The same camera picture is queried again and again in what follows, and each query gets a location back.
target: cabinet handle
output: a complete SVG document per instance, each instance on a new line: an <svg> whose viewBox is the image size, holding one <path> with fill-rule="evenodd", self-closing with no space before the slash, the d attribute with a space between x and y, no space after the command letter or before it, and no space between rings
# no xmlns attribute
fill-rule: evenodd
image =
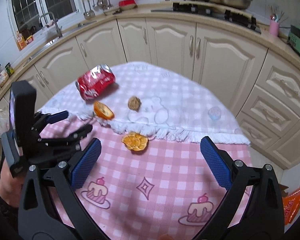
<svg viewBox="0 0 300 240"><path fill-rule="evenodd" d="M250 135L251 135L251 137L252 137L253 139L256 139L256 140L260 140L260 139L261 139L260 135L255 135L255 134L252 132L251 128L248 128L248 133L250 133Z"/></svg>
<svg viewBox="0 0 300 240"><path fill-rule="evenodd" d="M281 79L280 82L281 82L283 85L285 85L287 88L289 88L290 90L292 90L292 92L298 97L298 91L293 90L292 88L290 88L290 87L288 86L288 84L287 84L283 79Z"/></svg>
<svg viewBox="0 0 300 240"><path fill-rule="evenodd" d="M80 43L80 46L81 46L81 49L83 50L84 56L87 57L87 52L86 52L86 50L84 49L82 43Z"/></svg>
<svg viewBox="0 0 300 240"><path fill-rule="evenodd" d="M145 40L145 43L148 45L147 35L146 35L146 28L143 28L143 39Z"/></svg>
<svg viewBox="0 0 300 240"><path fill-rule="evenodd" d="M201 39L197 38L197 45L195 46L195 51L197 52L197 59L199 59L199 57L200 57L200 42L201 42Z"/></svg>
<svg viewBox="0 0 300 240"><path fill-rule="evenodd" d="M193 56L193 36L190 36L190 43L189 43L189 51L190 51L190 57Z"/></svg>
<svg viewBox="0 0 300 240"><path fill-rule="evenodd" d="M49 85L49 82L48 82L48 80L46 79L46 77L43 75L42 71L40 71L40 76L43 78L43 81L44 81L47 85Z"/></svg>
<svg viewBox="0 0 300 240"><path fill-rule="evenodd" d="M43 82L41 81L40 77L38 74L35 75L37 77L37 79L39 80L40 84L42 85L42 87L46 87Z"/></svg>
<svg viewBox="0 0 300 240"><path fill-rule="evenodd" d="M269 122L279 122L279 121L280 121L279 117L277 117L277 116L272 116L266 109L263 109L262 111L263 111L263 113L264 113L266 119L267 119Z"/></svg>

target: small plastic cup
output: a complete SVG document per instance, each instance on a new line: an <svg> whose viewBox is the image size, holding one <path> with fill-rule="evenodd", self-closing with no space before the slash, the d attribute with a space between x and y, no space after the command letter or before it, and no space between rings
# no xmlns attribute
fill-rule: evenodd
<svg viewBox="0 0 300 240"><path fill-rule="evenodd" d="M280 23L274 20L270 21L269 33L273 36L278 36Z"/></svg>

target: cabinet door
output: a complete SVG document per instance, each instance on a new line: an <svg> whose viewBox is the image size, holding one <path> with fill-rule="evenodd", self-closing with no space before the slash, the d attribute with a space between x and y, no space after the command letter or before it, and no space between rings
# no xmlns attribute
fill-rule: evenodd
<svg viewBox="0 0 300 240"><path fill-rule="evenodd" d="M99 64L111 67L127 62L116 20L81 33L76 38L89 69Z"/></svg>
<svg viewBox="0 0 300 240"><path fill-rule="evenodd" d="M221 29L198 24L193 80L236 116L257 80L267 48Z"/></svg>
<svg viewBox="0 0 300 240"><path fill-rule="evenodd" d="M151 64L146 19L118 20L118 25L127 61Z"/></svg>
<svg viewBox="0 0 300 240"><path fill-rule="evenodd" d="M300 163L300 120L274 145L267 149L267 152L287 169Z"/></svg>
<svg viewBox="0 0 300 240"><path fill-rule="evenodd" d="M257 85L300 116L300 71L295 66L269 50Z"/></svg>
<svg viewBox="0 0 300 240"><path fill-rule="evenodd" d="M146 19L152 64L192 79L195 23Z"/></svg>
<svg viewBox="0 0 300 240"><path fill-rule="evenodd" d="M75 38L39 59L35 67L53 94L89 70Z"/></svg>
<svg viewBox="0 0 300 240"><path fill-rule="evenodd" d="M34 109L37 111L40 107L42 107L50 98L52 98L53 94L47 87L47 84L44 83L43 79L40 77L38 71L34 66L31 66L19 79L27 80L36 90L37 90L37 99L35 102Z"/></svg>

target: dried orange slice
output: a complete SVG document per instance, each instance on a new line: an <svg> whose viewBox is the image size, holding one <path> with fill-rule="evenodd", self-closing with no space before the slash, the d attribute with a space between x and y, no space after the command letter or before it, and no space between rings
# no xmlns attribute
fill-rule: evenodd
<svg viewBox="0 0 300 240"><path fill-rule="evenodd" d="M129 150L142 151L146 148L148 138L139 133L130 132L121 140Z"/></svg>
<svg viewBox="0 0 300 240"><path fill-rule="evenodd" d="M110 108L103 103L96 101L93 104L94 112L100 118L110 120L114 118L114 113L110 110Z"/></svg>

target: red container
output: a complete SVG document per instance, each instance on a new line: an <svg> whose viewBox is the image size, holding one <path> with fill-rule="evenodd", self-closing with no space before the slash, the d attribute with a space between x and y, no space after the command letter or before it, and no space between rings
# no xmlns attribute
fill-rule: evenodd
<svg viewBox="0 0 300 240"><path fill-rule="evenodd" d="M119 6L122 10L133 9L137 6L135 0L122 0L119 2Z"/></svg>

